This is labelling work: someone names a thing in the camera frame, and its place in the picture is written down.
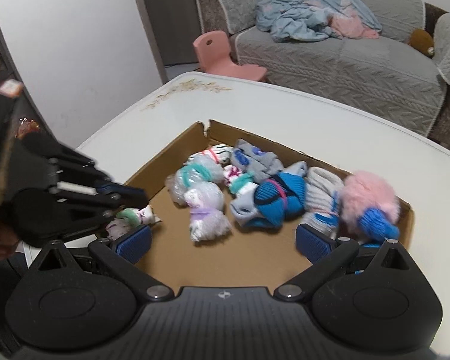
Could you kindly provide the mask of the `white green-banded small sock bundle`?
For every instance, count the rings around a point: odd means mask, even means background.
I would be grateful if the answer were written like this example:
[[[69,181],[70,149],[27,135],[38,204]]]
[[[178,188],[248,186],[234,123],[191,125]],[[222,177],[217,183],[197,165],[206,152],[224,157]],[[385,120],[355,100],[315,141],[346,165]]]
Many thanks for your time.
[[[151,205],[145,208],[127,208],[116,214],[115,218],[106,226],[108,238],[116,241],[121,236],[139,229],[143,226],[153,226],[161,222],[161,219],[153,212]]]

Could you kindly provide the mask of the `white blue knit sock bundle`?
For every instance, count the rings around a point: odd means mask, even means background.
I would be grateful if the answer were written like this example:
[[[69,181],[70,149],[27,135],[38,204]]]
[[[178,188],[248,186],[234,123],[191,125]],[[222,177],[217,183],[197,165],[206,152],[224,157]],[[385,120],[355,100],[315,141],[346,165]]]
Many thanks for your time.
[[[335,240],[340,222],[342,179],[322,167],[312,166],[305,187],[305,213],[301,222]]]

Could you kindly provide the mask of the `pink fluffy blue sock bundle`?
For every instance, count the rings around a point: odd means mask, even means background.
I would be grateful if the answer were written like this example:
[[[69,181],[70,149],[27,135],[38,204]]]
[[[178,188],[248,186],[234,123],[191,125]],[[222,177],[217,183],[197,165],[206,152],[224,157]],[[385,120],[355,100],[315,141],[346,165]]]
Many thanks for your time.
[[[382,177],[365,171],[347,176],[340,200],[341,220],[350,233],[374,242],[399,238],[399,199]]]

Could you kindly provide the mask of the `blue black sock bundle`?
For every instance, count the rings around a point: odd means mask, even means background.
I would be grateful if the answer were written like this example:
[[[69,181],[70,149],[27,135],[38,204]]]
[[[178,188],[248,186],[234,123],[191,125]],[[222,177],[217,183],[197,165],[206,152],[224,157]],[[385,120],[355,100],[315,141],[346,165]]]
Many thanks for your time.
[[[277,229],[304,214],[306,172],[306,162],[296,162],[253,191],[236,196],[230,203],[235,221],[241,228]]]

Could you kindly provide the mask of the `clear purple-banded sock bundle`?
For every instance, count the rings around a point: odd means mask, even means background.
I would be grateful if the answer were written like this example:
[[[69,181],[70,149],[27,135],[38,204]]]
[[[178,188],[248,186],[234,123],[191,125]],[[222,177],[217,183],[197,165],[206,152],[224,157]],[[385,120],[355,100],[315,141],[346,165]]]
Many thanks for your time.
[[[193,242],[212,242],[230,233],[232,226],[224,214],[224,194],[214,183],[195,183],[185,194],[190,208],[189,231]]]

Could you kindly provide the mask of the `blue sock bundle pink band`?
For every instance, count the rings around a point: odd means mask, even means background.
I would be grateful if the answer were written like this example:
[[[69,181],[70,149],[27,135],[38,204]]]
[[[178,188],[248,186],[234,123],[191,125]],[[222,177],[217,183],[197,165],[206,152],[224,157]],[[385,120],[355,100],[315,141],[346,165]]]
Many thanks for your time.
[[[380,243],[362,244],[357,257],[353,260],[352,272],[357,275],[364,272],[381,247]]]

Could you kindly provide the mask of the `clear teal-banded sock bundle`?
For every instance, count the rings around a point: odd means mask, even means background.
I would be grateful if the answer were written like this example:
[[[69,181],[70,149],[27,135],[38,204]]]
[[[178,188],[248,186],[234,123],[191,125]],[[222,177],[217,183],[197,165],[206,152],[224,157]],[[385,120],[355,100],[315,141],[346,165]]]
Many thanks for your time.
[[[178,206],[186,204],[184,194],[199,182],[211,182],[216,163],[204,154],[198,154],[174,174],[168,175],[165,186],[173,203]]]

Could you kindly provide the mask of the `shallow brown cardboard box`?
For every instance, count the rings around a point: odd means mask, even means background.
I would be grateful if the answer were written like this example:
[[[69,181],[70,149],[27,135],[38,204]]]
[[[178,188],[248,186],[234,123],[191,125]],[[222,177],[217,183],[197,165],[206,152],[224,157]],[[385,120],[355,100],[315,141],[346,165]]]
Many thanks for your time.
[[[161,222],[153,229],[152,246],[137,266],[175,292],[186,286],[266,287],[282,283],[311,266],[297,250],[295,232],[299,221],[286,222],[276,231],[240,228],[236,223],[228,236],[194,244],[189,236],[189,210],[172,202],[165,185],[191,154],[215,143],[233,145],[242,138],[278,155],[286,166],[305,161],[341,179],[349,172],[303,152],[243,129],[211,120],[196,122],[180,133],[151,160],[132,174],[127,185],[143,189]]]

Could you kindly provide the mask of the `white pink striped sock bundle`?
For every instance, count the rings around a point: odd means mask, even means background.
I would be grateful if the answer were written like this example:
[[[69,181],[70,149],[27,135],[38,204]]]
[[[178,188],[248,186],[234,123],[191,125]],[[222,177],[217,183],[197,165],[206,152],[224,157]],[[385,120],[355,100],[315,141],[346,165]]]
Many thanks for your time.
[[[233,148],[229,145],[217,144],[209,147],[208,149],[202,150],[195,154],[191,154],[185,164],[190,164],[194,161],[196,156],[206,155],[210,157],[216,164],[221,166],[226,166],[230,164],[230,159],[232,157]]]

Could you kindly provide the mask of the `grey blue sock bundle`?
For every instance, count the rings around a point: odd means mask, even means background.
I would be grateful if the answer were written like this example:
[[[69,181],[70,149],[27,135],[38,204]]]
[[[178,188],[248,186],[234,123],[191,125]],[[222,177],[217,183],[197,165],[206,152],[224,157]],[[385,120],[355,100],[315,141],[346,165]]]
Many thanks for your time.
[[[264,152],[248,141],[238,139],[232,150],[231,164],[249,173],[257,184],[284,170],[284,165],[273,152]]]

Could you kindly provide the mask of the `white magenta teal sock bundle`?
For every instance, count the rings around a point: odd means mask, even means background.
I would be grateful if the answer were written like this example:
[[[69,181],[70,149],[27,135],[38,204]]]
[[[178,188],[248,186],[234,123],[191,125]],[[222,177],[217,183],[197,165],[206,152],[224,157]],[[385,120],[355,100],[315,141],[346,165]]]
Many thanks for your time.
[[[257,184],[254,177],[248,172],[242,172],[238,167],[229,164],[223,169],[224,184],[230,194],[240,197],[250,191],[255,191]]]

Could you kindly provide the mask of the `small pink plastic chair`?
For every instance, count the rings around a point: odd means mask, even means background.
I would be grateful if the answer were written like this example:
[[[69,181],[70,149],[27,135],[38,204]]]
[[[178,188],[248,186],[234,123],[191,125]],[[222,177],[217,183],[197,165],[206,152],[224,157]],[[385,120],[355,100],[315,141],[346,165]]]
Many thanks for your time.
[[[263,81],[267,69],[256,64],[239,65],[232,60],[230,43],[224,31],[204,33],[193,42],[202,72],[244,80]]]

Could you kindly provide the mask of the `grey quilted sofa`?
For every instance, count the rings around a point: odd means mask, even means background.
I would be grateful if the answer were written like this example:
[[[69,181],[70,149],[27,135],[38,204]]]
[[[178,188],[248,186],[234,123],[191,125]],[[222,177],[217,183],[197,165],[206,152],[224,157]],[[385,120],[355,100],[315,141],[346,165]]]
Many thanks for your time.
[[[267,69],[274,85],[369,112],[450,148],[450,13],[422,0],[361,0],[382,25],[378,39],[275,42],[257,29],[262,0],[196,0],[203,32],[226,33],[235,60]],[[414,29],[432,58],[408,45]]]

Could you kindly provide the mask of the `dark grey door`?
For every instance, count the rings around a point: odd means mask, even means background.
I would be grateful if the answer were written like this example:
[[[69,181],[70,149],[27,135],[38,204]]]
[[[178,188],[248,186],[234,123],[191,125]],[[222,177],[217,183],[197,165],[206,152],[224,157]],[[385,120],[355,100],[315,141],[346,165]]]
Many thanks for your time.
[[[171,80],[198,69],[193,41],[201,35],[196,0],[138,0],[162,78]]]

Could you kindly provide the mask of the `pink garment on sofa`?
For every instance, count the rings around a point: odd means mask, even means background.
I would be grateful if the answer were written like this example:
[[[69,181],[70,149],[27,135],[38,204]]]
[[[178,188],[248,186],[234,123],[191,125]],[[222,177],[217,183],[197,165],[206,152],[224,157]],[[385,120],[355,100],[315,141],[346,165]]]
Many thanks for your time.
[[[350,39],[378,39],[379,33],[367,27],[358,17],[333,16],[330,27],[342,38]]]

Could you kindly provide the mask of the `brown plush toy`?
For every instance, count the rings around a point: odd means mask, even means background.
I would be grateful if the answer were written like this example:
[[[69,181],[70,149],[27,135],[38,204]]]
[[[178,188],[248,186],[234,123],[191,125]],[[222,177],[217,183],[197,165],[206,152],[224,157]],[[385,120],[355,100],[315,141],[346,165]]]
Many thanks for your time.
[[[414,29],[410,35],[408,45],[428,58],[432,58],[435,54],[433,37],[424,29]]]

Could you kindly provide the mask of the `light blue crumpled blanket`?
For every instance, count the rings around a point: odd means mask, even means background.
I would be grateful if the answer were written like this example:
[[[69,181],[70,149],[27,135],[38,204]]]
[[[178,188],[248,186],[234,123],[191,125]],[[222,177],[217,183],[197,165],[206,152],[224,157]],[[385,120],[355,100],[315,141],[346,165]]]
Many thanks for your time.
[[[258,30],[275,42],[317,42],[340,37],[330,27],[333,16],[358,17],[379,35],[382,25],[361,0],[262,0],[255,10]]]

